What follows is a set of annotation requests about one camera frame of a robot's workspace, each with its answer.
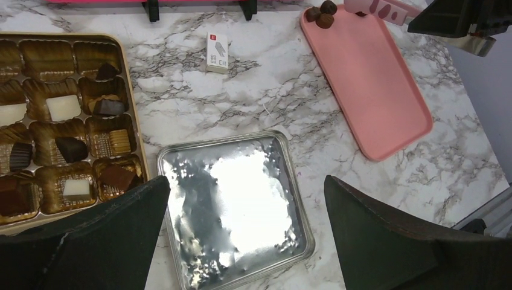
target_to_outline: black bracket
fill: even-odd
[[[158,7],[158,0],[146,0],[142,2],[142,6],[145,8],[149,22],[156,22],[160,20],[160,10]]]
[[[474,219],[467,225],[463,226],[460,231],[466,231],[473,234],[484,234],[486,228],[487,226],[485,225],[485,221],[483,219]]]
[[[241,0],[238,3],[242,8],[245,20],[251,20],[252,15],[258,13],[258,0]]]

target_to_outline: black stand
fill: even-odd
[[[257,0],[242,0],[238,2],[242,8],[245,20],[249,21],[252,19],[252,15],[258,13],[258,1]]]
[[[258,0],[241,0],[238,2],[242,8],[245,20],[252,19],[252,15],[258,13]],[[150,22],[160,20],[160,11],[158,7],[158,0],[145,0],[142,2]]]
[[[156,22],[160,20],[160,11],[158,7],[158,0],[146,0],[142,3],[145,8],[149,22]]]

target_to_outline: dark chocolate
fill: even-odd
[[[9,170],[15,172],[27,168],[32,159],[32,144],[16,142],[9,157]]]
[[[0,216],[16,216],[30,212],[27,195],[16,178],[0,179]]]
[[[57,137],[55,144],[67,163],[84,160],[89,155],[87,145],[73,137]]]
[[[139,179],[135,172],[113,164],[103,169],[99,180],[125,192],[136,186]]]
[[[328,29],[329,27],[331,27],[334,23],[334,17],[330,14],[322,14],[320,15],[320,18],[318,18],[316,20],[316,24],[318,25],[318,27],[320,28],[323,28],[323,29]]]
[[[98,69],[96,80],[110,80],[119,74],[119,71],[111,64],[104,63]]]
[[[94,106],[94,115],[116,116],[124,113],[124,104],[121,101],[103,99]]]
[[[322,12],[320,12],[320,8],[318,7],[311,7],[308,10],[306,10],[306,20],[307,22],[313,22],[316,21]]]
[[[320,6],[320,12],[329,14],[329,15],[336,14],[337,10],[338,10],[338,7],[331,0],[324,1],[324,3],[322,3],[322,5]]]

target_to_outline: silver tray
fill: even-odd
[[[177,144],[157,157],[181,289],[234,289],[309,258],[315,240],[286,137]]]

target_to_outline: gold chocolate tray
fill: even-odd
[[[119,73],[108,80],[96,80],[99,67],[105,63]],[[115,117],[92,115],[89,102],[112,94],[124,103],[125,113]],[[76,95],[82,111],[72,119],[53,122],[46,99],[65,95]],[[24,103],[24,118],[0,127],[0,181],[17,180],[27,210],[9,216],[0,213],[0,234],[16,234],[123,194],[98,180],[110,164],[136,172],[139,183],[147,181],[129,69],[123,47],[112,36],[0,33],[0,106]],[[128,133],[129,153],[116,154],[111,148],[109,132],[120,129]],[[57,137],[83,141],[89,155],[66,163],[56,146]],[[16,142],[33,145],[32,159],[27,168],[10,172],[10,152]],[[65,198],[66,179],[88,179],[91,198]],[[0,202],[7,200],[0,196]]]

